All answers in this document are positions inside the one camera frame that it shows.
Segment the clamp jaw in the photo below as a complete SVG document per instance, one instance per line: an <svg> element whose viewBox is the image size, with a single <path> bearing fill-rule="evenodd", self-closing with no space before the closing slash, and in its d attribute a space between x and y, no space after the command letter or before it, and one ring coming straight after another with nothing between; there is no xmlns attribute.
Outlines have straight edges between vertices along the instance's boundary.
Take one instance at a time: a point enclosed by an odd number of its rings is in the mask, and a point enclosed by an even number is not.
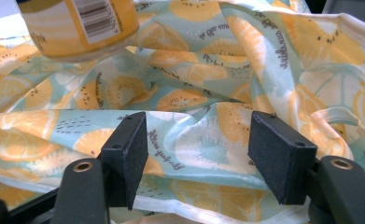
<svg viewBox="0 0 365 224"><path fill-rule="evenodd" d="M252 113L248 155L279 203L310 197L311 223L365 223L365 171L341 157L317 160L316 146L277 116Z"/></svg>

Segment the bottle label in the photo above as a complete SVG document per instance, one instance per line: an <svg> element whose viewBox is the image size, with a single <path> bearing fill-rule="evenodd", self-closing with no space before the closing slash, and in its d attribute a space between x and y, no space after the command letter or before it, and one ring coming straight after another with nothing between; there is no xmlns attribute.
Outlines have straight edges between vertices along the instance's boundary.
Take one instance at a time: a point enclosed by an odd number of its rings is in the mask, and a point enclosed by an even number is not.
<svg viewBox="0 0 365 224"><path fill-rule="evenodd" d="M115 45L139 26L131 0L29 0L19 8L35 45L53 58Z"/></svg>

